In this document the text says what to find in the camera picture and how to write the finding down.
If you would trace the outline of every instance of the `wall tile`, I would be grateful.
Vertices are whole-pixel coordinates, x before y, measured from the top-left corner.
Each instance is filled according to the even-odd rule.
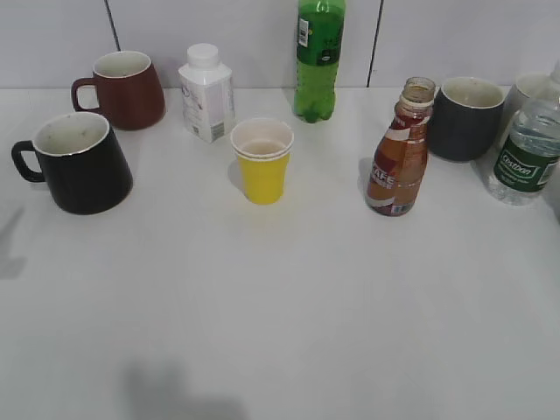
[[[511,84],[559,58],[557,0],[386,0],[371,86],[414,75]]]
[[[116,49],[103,0],[2,0],[0,88],[65,88]]]
[[[239,88],[293,86],[297,0],[110,0],[122,49],[148,53],[177,86],[187,48],[215,44]],[[339,85],[366,86],[379,0],[347,0]]]

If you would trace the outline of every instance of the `dark red mug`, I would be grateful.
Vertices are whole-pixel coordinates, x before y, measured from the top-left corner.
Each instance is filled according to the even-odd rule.
[[[85,109],[78,102],[78,89],[94,86],[99,108]],[[150,57],[137,51],[104,55],[94,63],[94,77],[72,84],[76,111],[103,114],[117,129],[140,130],[165,114],[164,91]]]

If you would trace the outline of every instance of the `green plastic bottle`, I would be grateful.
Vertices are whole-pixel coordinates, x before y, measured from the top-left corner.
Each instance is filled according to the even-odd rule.
[[[299,0],[294,113],[316,123],[334,111],[346,0]]]

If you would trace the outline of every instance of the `brown glass bottle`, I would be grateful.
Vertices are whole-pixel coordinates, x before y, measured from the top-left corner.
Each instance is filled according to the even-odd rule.
[[[366,201],[380,214],[402,216],[414,206],[428,164],[426,132],[435,91],[430,79],[413,77],[395,105],[367,186]]]

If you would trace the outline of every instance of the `paper cup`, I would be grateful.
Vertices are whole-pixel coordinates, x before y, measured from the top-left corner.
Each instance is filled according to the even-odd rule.
[[[293,141],[288,124],[269,118],[240,122],[232,131],[231,143],[251,202],[267,205],[280,200]]]

